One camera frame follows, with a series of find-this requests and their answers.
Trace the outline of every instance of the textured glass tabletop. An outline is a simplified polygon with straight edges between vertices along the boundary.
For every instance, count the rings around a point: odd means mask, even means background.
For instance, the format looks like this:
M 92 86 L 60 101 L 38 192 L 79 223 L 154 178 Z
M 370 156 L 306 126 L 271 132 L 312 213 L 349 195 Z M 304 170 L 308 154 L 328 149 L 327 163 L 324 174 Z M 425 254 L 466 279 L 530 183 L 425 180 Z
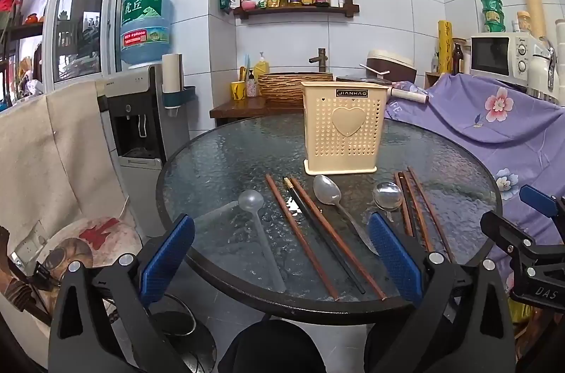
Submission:
M 295 303 L 296 299 L 310 302 L 331 300 L 265 181 L 265 174 L 271 174 L 287 201 L 289 194 L 282 179 L 294 176 L 386 295 L 397 296 L 398 292 L 379 258 L 364 246 L 334 206 L 322 205 L 315 198 L 314 178 L 304 172 L 305 157 L 304 118 L 301 114 L 231 123 L 191 141 L 167 162 L 157 185 L 157 204 L 162 216 L 168 217 L 166 222 L 174 220 L 182 212 L 195 219 L 193 248 L 207 262 L 244 282 L 272 290 L 269 268 L 251 214 L 241 210 L 234 202 L 244 190 L 259 191 L 265 200 L 259 217 L 285 282 L 286 295 L 294 297 Z M 372 199 L 373 187 L 381 181 L 394 181 L 393 172 L 405 171 L 407 166 L 413 168 L 434 205 L 457 261 L 466 263 L 487 239 L 480 231 L 481 215 L 497 207 L 493 178 L 468 151 L 430 131 L 387 119 L 379 147 L 378 170 L 373 174 L 335 175 L 331 178 L 341 189 L 341 204 L 353 217 L 366 224 L 369 216 L 378 211 Z M 225 209 L 220 215 L 198 219 L 229 203 L 233 207 Z M 442 251 L 431 217 L 425 208 L 423 212 L 433 245 Z M 361 294 L 352 285 L 302 214 L 298 213 L 295 218 L 331 277 L 340 294 L 340 302 L 378 300 L 361 276 L 358 277 L 366 293 Z M 402 224 L 399 212 L 393 213 L 393 219 L 396 224 Z M 234 280 L 228 284 L 236 286 L 238 282 Z M 246 289 L 246 293 L 252 293 L 252 289 Z M 278 296 L 274 291 L 263 292 L 262 299 L 269 294 L 273 298 Z

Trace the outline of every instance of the beige plastic basket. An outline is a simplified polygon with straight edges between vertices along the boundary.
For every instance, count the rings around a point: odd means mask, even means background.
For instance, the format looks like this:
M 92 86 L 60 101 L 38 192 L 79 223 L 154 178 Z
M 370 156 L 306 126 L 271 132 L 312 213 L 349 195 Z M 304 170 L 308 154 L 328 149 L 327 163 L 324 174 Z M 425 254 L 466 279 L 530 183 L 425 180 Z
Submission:
M 386 86 L 302 82 L 307 174 L 374 173 Z

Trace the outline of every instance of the white microwave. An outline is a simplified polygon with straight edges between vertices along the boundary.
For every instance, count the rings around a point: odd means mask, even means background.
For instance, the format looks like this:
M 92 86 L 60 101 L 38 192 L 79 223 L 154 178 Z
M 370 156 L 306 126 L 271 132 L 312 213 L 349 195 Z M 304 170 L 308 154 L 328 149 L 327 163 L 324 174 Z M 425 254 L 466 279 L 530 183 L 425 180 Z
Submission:
M 527 32 L 483 32 L 471 37 L 471 75 L 528 86 L 532 55 L 543 55 L 543 42 Z

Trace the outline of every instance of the plastic ladle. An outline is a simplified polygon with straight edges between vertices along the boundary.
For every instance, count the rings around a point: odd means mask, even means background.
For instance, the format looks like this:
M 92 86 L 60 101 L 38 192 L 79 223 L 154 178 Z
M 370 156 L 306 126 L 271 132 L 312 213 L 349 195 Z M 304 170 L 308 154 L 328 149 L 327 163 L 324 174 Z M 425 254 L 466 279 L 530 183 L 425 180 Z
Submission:
M 365 243 L 367 248 L 375 255 L 378 255 L 377 249 L 373 246 L 373 243 L 369 239 L 365 229 L 347 212 L 344 207 L 340 204 L 341 201 L 341 191 L 332 179 L 326 177 L 325 175 L 317 175 L 314 177 L 314 194 L 316 198 L 323 202 L 324 204 L 333 204 L 353 225 L 355 231 Z
M 373 199 L 377 207 L 386 212 L 386 218 L 392 222 L 391 212 L 402 205 L 402 190 L 393 182 L 381 182 L 373 189 Z
M 277 266 L 277 262 L 275 261 L 273 251 L 270 249 L 269 241 L 267 240 L 267 235 L 263 229 L 261 219 L 259 219 L 259 209 L 261 209 L 261 207 L 265 204 L 263 195 L 261 195 L 261 193 L 257 190 L 245 190 L 241 193 L 237 202 L 242 210 L 251 212 L 253 223 L 255 223 L 255 229 L 257 230 L 257 236 L 259 237 L 259 242 L 263 249 L 263 256 L 265 257 L 265 260 L 267 260 L 267 265 L 269 266 L 270 277 L 273 280 L 275 291 L 284 293 L 286 291 L 286 285 L 284 285 L 281 272 Z

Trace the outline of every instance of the jianhao logo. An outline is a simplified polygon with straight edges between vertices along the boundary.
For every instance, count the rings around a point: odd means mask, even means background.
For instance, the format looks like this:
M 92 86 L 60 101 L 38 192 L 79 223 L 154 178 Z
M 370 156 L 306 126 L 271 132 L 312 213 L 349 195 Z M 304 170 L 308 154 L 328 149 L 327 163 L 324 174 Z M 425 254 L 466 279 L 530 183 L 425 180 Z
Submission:
M 368 89 L 336 89 L 336 97 L 369 97 Z

